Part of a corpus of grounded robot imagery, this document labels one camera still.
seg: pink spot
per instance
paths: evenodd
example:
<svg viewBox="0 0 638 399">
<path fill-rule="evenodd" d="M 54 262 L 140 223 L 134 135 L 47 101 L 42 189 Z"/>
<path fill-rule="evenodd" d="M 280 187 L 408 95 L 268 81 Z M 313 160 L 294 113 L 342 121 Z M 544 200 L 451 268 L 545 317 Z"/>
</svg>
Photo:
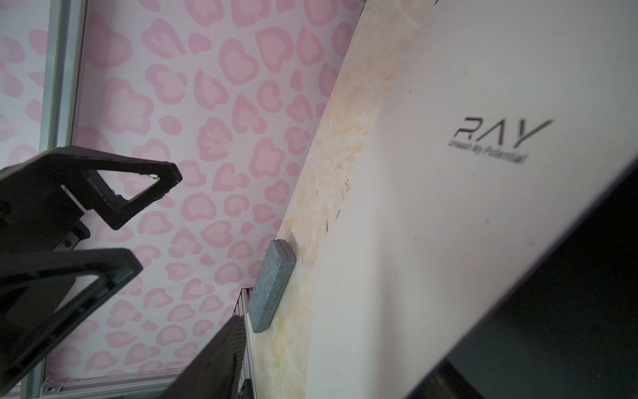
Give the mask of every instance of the pink spot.
<svg viewBox="0 0 638 399">
<path fill-rule="evenodd" d="M 259 270 L 261 270 L 261 268 L 261 261 L 251 263 L 250 266 L 248 266 L 248 275 L 250 276 L 250 278 L 259 277 Z"/>
<path fill-rule="evenodd" d="M 343 0 L 343 8 L 348 11 L 361 10 L 363 4 L 363 0 Z"/>
<path fill-rule="evenodd" d="M 135 341 L 137 339 L 137 335 L 133 335 L 128 331 L 114 331 L 112 333 L 107 333 L 105 337 L 108 342 L 108 346 L 110 348 L 123 348 L 127 346 L 129 343 Z"/>
<path fill-rule="evenodd" d="M 195 235 L 186 227 L 182 227 L 173 236 L 168 254 L 173 258 L 183 258 L 186 254 L 197 255 L 202 251 L 202 245 L 197 242 Z"/>
<path fill-rule="evenodd" d="M 238 133 L 246 133 L 251 128 L 253 133 L 262 134 L 267 127 L 266 120 L 259 117 L 257 107 L 243 95 L 237 96 L 233 106 L 233 129 Z"/>
<path fill-rule="evenodd" d="M 146 347 L 143 343 L 136 343 L 128 350 L 124 358 L 124 365 L 130 366 L 135 363 L 141 363 L 148 358 L 152 358 L 160 354 L 159 347 Z"/>
<path fill-rule="evenodd" d="M 272 208 L 265 204 L 253 206 L 253 220 L 257 224 L 267 223 L 277 217 Z"/>
<path fill-rule="evenodd" d="M 107 138 L 97 129 L 88 126 L 78 128 L 75 136 L 75 145 L 115 154 L 115 150 Z"/>
<path fill-rule="evenodd" d="M 167 105 L 175 105 L 184 99 L 184 88 L 188 83 L 186 75 L 175 72 L 162 64 L 153 64 L 146 68 L 146 81 L 155 87 L 158 100 Z"/>
<path fill-rule="evenodd" d="M 294 70 L 292 72 L 292 76 L 290 77 L 290 87 L 293 90 L 302 91 L 304 86 L 301 83 L 302 75 L 300 70 Z"/>
<path fill-rule="evenodd" d="M 93 320 L 85 320 L 77 326 L 71 334 L 69 334 L 70 340 L 82 341 L 91 335 L 91 331 L 98 330 L 98 322 Z"/>
<path fill-rule="evenodd" d="M 297 122 L 305 122 L 313 118 L 313 111 L 310 109 L 308 99 L 298 94 L 286 107 L 286 115 Z"/>
<path fill-rule="evenodd" d="M 211 116 L 206 120 L 206 124 L 199 129 L 199 136 L 197 136 L 200 158 L 208 162 L 226 158 L 228 156 L 227 145 L 231 141 L 233 141 L 233 135 L 230 133 L 230 129 L 221 119 Z"/>
<path fill-rule="evenodd" d="M 253 25 L 271 14 L 270 0 L 231 0 L 230 10 L 236 27 Z"/>
<path fill-rule="evenodd" d="M 319 73 L 319 90 L 321 91 L 321 94 L 326 97 L 330 97 L 334 83 L 337 81 L 338 74 L 339 72 L 337 72 L 336 69 L 331 68 L 328 63 L 323 64 L 321 72 Z"/>
<path fill-rule="evenodd" d="M 115 68 L 133 56 L 131 41 L 112 30 L 98 13 L 91 13 L 87 29 L 86 59 L 98 68 Z"/>
<path fill-rule="evenodd" d="M 214 327 L 214 324 L 210 320 L 196 321 L 195 324 L 193 325 L 193 335 L 195 335 L 195 336 L 203 336 L 203 335 L 206 334 L 206 330 L 209 330 L 209 329 L 211 329 L 213 327 Z"/>
<path fill-rule="evenodd" d="M 175 201 L 173 201 L 168 195 L 164 195 L 164 197 L 156 200 L 155 203 L 164 208 L 172 208 L 175 206 Z"/>
<path fill-rule="evenodd" d="M 271 72 L 279 73 L 285 61 L 295 54 L 295 44 L 284 29 L 272 26 L 255 33 L 263 63 Z"/>
<path fill-rule="evenodd" d="M 241 225 L 241 230 L 239 231 L 242 236 L 247 236 L 250 233 L 250 230 L 253 230 L 255 225 L 251 222 L 246 222 Z"/>
<path fill-rule="evenodd" d="M 161 140 L 149 139 L 143 146 L 133 147 L 131 155 L 152 161 L 170 161 L 170 150 Z"/>
<path fill-rule="evenodd" d="M 165 269 L 168 273 L 168 279 L 173 282 L 178 282 L 193 274 L 191 268 L 185 263 L 169 263 L 166 265 Z"/>
<path fill-rule="evenodd" d="M 153 288 L 144 296 L 142 308 L 163 308 L 173 303 L 173 297 L 166 293 L 164 288 Z"/>
<path fill-rule="evenodd" d="M 47 53 L 47 36 L 48 33 L 41 29 L 32 29 L 29 31 L 29 44 L 33 51 L 39 56 Z"/>
<path fill-rule="evenodd" d="M 164 363 L 159 360 L 150 361 L 141 365 L 138 369 L 138 373 L 157 372 L 164 370 Z"/>
<path fill-rule="evenodd" d="M 44 72 L 30 72 L 27 76 L 38 86 L 44 87 Z"/>
<path fill-rule="evenodd" d="M 184 368 L 186 363 L 183 361 L 170 361 L 164 365 L 164 370 L 175 370 L 176 368 Z"/>
<path fill-rule="evenodd" d="M 135 306 L 123 299 L 115 302 L 108 315 L 110 317 L 107 319 L 107 326 L 113 328 L 124 327 L 126 322 L 129 321 L 137 322 L 142 320 L 142 314 L 135 310 Z"/>
<path fill-rule="evenodd" d="M 215 260 L 211 258 L 211 256 L 208 253 L 205 253 L 202 255 L 202 257 L 200 258 L 200 263 L 208 267 L 215 266 Z"/>
<path fill-rule="evenodd" d="M 315 114 L 317 115 L 317 117 L 323 116 L 323 113 L 325 112 L 325 107 L 326 107 L 326 103 L 317 104 L 315 109 Z"/>
<path fill-rule="evenodd" d="M 257 246 L 257 252 L 266 253 L 268 246 L 271 244 L 271 241 L 274 239 L 277 239 L 277 236 L 275 236 L 274 234 L 268 234 L 267 236 L 262 237 L 262 239 L 259 240 L 259 245 Z"/>
<path fill-rule="evenodd" d="M 111 229 L 106 222 L 100 220 L 96 227 L 95 241 L 99 242 L 104 239 L 109 243 L 123 243 L 133 238 L 133 231 L 127 226 L 123 226 L 119 230 Z"/>
<path fill-rule="evenodd" d="M 137 223 L 137 232 L 140 234 L 164 234 L 173 228 L 173 223 L 166 219 L 166 214 L 161 211 L 149 211 L 142 215 Z"/>
<path fill-rule="evenodd" d="M 185 0 L 186 11 L 201 26 L 210 26 L 212 21 L 219 21 L 224 17 L 224 8 L 220 0 Z"/>
<path fill-rule="evenodd" d="M 230 296 L 230 299 L 232 301 L 236 302 L 239 299 L 239 294 L 241 293 L 241 290 L 244 288 L 250 288 L 250 287 L 252 287 L 252 285 L 248 283 L 241 283 L 239 287 L 235 288 L 234 290 L 230 290 L 230 293 L 228 294 L 228 296 Z"/>
<path fill-rule="evenodd" d="M 161 11 L 161 5 L 158 0 L 140 0 L 140 6 L 157 13 Z"/>
<path fill-rule="evenodd" d="M 38 100 L 31 100 L 24 109 L 30 120 L 35 123 L 42 123 L 42 103 Z"/>
<path fill-rule="evenodd" d="M 100 119 L 111 132 L 147 134 L 154 105 L 150 98 L 133 90 L 124 79 L 109 79 L 102 92 Z"/>
<path fill-rule="evenodd" d="M 144 331 L 155 331 L 157 330 L 158 325 L 155 324 L 154 322 L 150 321 L 150 320 L 146 320 L 143 324 L 142 324 L 142 329 Z"/>
<path fill-rule="evenodd" d="M 89 356 L 89 359 L 87 359 L 86 361 L 86 367 L 84 368 L 84 371 L 89 372 L 91 370 L 104 370 L 116 365 L 117 362 L 119 362 L 118 358 L 116 358 L 115 356 L 111 356 L 110 353 L 102 350 L 100 352 L 95 352 L 94 354 Z"/>
<path fill-rule="evenodd" d="M 215 192 L 233 191 L 237 186 L 248 187 L 248 183 L 248 175 L 245 173 L 235 174 L 235 165 L 226 162 L 215 172 L 215 177 L 212 179 L 212 190 Z"/>
<path fill-rule="evenodd" d="M 354 29 L 352 29 L 352 26 L 346 21 L 334 28 L 334 32 L 332 32 L 332 48 L 334 48 L 334 52 L 337 53 L 337 55 L 341 57 L 346 56 L 353 33 Z"/>
<path fill-rule="evenodd" d="M 6 54 L 4 59 L 12 64 L 18 64 L 24 61 L 24 49 L 19 41 L 11 38 L 4 38 L 4 47 Z"/>
<path fill-rule="evenodd" d="M 187 303 L 180 303 L 179 305 L 171 309 L 171 311 L 168 313 L 167 320 L 169 322 L 189 320 L 195 317 L 196 314 L 197 312 L 194 311 L 191 305 Z"/>
<path fill-rule="evenodd" d="M 210 295 L 215 291 L 215 286 L 211 284 L 204 284 L 198 278 L 188 280 L 184 290 L 182 291 L 182 300 L 191 301 L 193 299 L 200 299 L 204 295 Z"/>
<path fill-rule="evenodd" d="M 133 295 L 138 296 L 142 293 L 142 284 L 144 281 L 141 277 L 137 276 L 131 280 L 129 284 L 126 284 L 121 290 L 117 291 L 117 295 Z"/>
<path fill-rule="evenodd" d="M 195 73 L 195 101 L 203 109 L 212 111 L 215 106 L 228 102 L 228 91 L 220 81 L 204 75 L 201 68 Z"/>
<path fill-rule="evenodd" d="M 206 175 L 200 172 L 199 164 L 195 161 L 185 160 L 177 164 L 182 174 L 182 183 L 188 188 L 202 186 L 206 183 Z"/>
<path fill-rule="evenodd" d="M 201 33 L 191 33 L 188 36 L 188 48 L 191 53 L 199 54 L 201 52 L 212 50 L 212 42 L 211 39 L 208 39 Z"/>
<path fill-rule="evenodd" d="M 246 240 L 236 241 L 228 249 L 228 259 L 246 259 L 253 255 L 253 248 Z"/>
<path fill-rule="evenodd" d="M 140 245 L 133 248 L 135 257 L 140 261 L 144 268 L 147 268 L 155 259 L 159 259 L 161 251 L 152 245 Z"/>
<path fill-rule="evenodd" d="M 129 172 L 120 172 L 118 178 L 124 186 L 124 192 L 131 197 L 146 190 L 154 182 L 150 176 Z"/>
<path fill-rule="evenodd" d="M 313 66 L 323 59 L 321 41 L 305 26 L 301 27 L 297 36 L 297 58 L 305 66 Z"/>
<path fill-rule="evenodd" d="M 280 89 L 274 80 L 266 80 L 257 89 L 257 103 L 271 114 L 279 112 L 283 108 L 283 101 L 279 99 Z"/>
<path fill-rule="evenodd" d="M 222 302 L 217 295 L 209 295 L 202 301 L 199 311 L 200 313 L 215 312 L 223 307 L 224 302 Z"/>
<path fill-rule="evenodd" d="M 174 116 L 163 116 L 159 119 L 159 127 L 164 133 L 176 136 L 182 132 L 182 123 Z"/>
<path fill-rule="evenodd" d="M 226 79 L 232 84 L 250 82 L 259 72 L 257 60 L 249 56 L 244 51 L 241 41 L 235 38 L 227 39 L 222 43 L 219 50 L 219 65 Z"/>
<path fill-rule="evenodd" d="M 308 132 L 302 132 L 302 130 L 296 126 L 291 126 L 286 129 L 283 138 L 288 143 L 288 152 L 293 155 L 299 155 L 303 154 L 306 148 L 308 148 L 312 136 L 310 136 Z"/>
<path fill-rule="evenodd" d="M 241 215 L 242 209 L 248 209 L 250 201 L 247 196 L 241 194 L 231 194 L 224 200 L 224 212 L 226 215 L 236 218 Z"/>
<path fill-rule="evenodd" d="M 304 0 L 306 18 L 314 26 L 323 26 L 337 16 L 337 0 Z"/>
<path fill-rule="evenodd" d="M 239 283 L 244 273 L 236 263 L 226 263 L 215 272 L 215 282 L 219 285 Z"/>
<path fill-rule="evenodd" d="M 186 342 L 181 348 L 175 349 L 173 354 L 177 358 L 194 358 L 197 355 L 198 348 L 195 342 Z"/>
<path fill-rule="evenodd" d="M 24 86 L 20 79 L 10 73 L 7 73 L 5 75 L 4 85 L 2 86 L 2 92 L 11 98 L 18 98 L 19 96 L 22 96 L 22 93 L 24 93 Z"/>
<path fill-rule="evenodd" d="M 284 158 L 286 153 L 275 147 L 271 139 L 261 139 L 255 145 L 253 157 L 250 159 L 250 173 L 255 177 L 277 177 Z"/>
<path fill-rule="evenodd" d="M 38 150 L 31 147 L 29 144 L 18 144 L 9 152 L 9 157 L 7 158 L 7 166 L 25 162 L 33 158 L 37 154 Z"/>
<path fill-rule="evenodd" d="M 230 227 L 230 222 L 221 220 L 202 230 L 200 236 L 208 245 L 214 248 L 225 248 L 233 242 Z"/>
<path fill-rule="evenodd" d="M 277 11 L 283 13 L 286 10 L 295 9 L 295 0 L 277 0 Z"/>
<path fill-rule="evenodd" d="M 288 202 L 290 186 L 283 180 L 277 180 L 272 186 L 268 186 L 263 191 L 263 196 L 270 202 L 277 202 L 284 205 Z"/>
<path fill-rule="evenodd" d="M 182 203 L 182 217 L 189 222 L 198 219 L 213 220 L 217 216 L 217 209 L 212 199 L 204 193 L 190 195 Z"/>
<path fill-rule="evenodd" d="M 20 129 L 4 116 L 0 115 L 0 141 L 7 141 L 8 139 L 20 134 Z"/>
<path fill-rule="evenodd" d="M 161 18 L 154 19 L 150 28 L 142 31 L 142 44 L 150 51 L 166 59 L 173 59 L 179 54 L 186 54 L 186 49 L 177 32 L 175 32 L 173 25 Z"/>
<path fill-rule="evenodd" d="M 82 362 L 82 351 L 74 347 L 58 347 L 47 358 L 52 367 L 76 367 Z"/>
<path fill-rule="evenodd" d="M 299 176 L 301 173 L 301 166 L 295 162 L 289 163 L 286 166 L 286 173 L 288 173 L 289 176 Z"/>
</svg>

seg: pink leopard print backdrop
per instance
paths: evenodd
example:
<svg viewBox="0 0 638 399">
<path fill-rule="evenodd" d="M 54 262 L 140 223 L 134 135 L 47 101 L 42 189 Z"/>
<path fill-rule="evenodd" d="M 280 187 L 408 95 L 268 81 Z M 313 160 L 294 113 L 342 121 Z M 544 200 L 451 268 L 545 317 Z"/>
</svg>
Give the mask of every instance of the pink leopard print backdrop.
<svg viewBox="0 0 638 399">
<path fill-rule="evenodd" d="M 131 248 L 145 269 L 49 356 L 54 380 L 182 368 L 229 318 L 281 225 L 362 9 L 90 5 L 77 144 L 174 162 L 184 180 L 118 231 L 85 218 L 82 248 Z M 104 176 L 127 197 L 152 182 Z"/>
<path fill-rule="evenodd" d="M 0 168 L 38 153 L 49 5 L 0 0 Z"/>
</svg>

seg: white board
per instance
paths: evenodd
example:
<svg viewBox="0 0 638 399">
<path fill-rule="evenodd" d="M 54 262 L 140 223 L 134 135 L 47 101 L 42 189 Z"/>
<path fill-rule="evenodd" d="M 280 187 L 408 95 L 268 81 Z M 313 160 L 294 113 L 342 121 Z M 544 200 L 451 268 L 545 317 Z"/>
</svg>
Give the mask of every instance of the white board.
<svg viewBox="0 0 638 399">
<path fill-rule="evenodd" d="M 631 164 L 637 18 L 438 0 L 314 266 L 308 398 L 405 396 Z"/>
</svg>

